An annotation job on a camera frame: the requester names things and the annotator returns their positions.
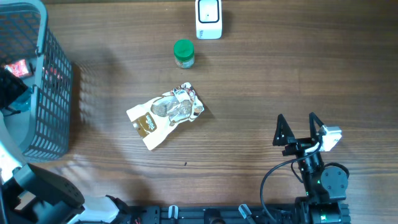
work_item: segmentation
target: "laundry basket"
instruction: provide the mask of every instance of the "laundry basket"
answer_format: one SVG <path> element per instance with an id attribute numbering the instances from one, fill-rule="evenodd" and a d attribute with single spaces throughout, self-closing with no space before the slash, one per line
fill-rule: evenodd
<path id="1" fill-rule="evenodd" d="M 51 161 L 68 151 L 72 65 L 47 21 L 39 0 L 0 1 L 0 66 L 26 59 L 34 74 L 23 79 L 33 89 L 30 111 L 4 118 L 29 162 Z"/>

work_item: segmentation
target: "white snack bag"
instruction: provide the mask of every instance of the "white snack bag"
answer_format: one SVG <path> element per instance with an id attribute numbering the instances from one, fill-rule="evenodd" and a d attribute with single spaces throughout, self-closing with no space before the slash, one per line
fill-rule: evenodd
<path id="1" fill-rule="evenodd" d="M 179 123 L 192 122 L 204 110 L 192 85 L 186 82 L 126 112 L 147 148 L 153 150 Z"/>

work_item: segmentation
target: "brown label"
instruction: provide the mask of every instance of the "brown label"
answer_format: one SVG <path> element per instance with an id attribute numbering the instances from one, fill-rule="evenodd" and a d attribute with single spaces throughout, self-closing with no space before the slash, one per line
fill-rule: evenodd
<path id="1" fill-rule="evenodd" d="M 132 125 L 142 138 L 146 137 L 150 133 L 153 133 L 157 128 L 155 120 L 152 118 L 149 112 L 147 112 L 144 116 L 134 120 Z"/>

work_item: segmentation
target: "wood grain surface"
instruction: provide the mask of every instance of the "wood grain surface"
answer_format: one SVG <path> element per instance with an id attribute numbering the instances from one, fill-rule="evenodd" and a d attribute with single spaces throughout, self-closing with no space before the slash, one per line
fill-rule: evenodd
<path id="1" fill-rule="evenodd" d="M 49 26 L 75 63 L 70 152 L 40 166 L 87 195 L 142 205 L 259 205 L 283 113 L 297 137 L 308 114 L 343 139 L 325 162 L 351 172 L 353 223 L 398 220 L 398 4 L 394 1 L 223 3 L 223 36 L 197 40 L 192 2 L 49 5 Z M 195 44 L 177 68 L 178 39 Z M 206 105 L 148 151 L 126 110 L 191 82 Z M 267 202 L 305 195 L 288 166 Z"/>

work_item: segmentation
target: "small glass jar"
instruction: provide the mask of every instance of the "small glass jar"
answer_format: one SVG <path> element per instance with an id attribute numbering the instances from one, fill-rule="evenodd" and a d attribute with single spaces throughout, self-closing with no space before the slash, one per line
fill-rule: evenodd
<path id="1" fill-rule="evenodd" d="M 191 40 L 182 39 L 174 45 L 175 63 L 180 68 L 190 68 L 195 63 L 195 51 Z"/>

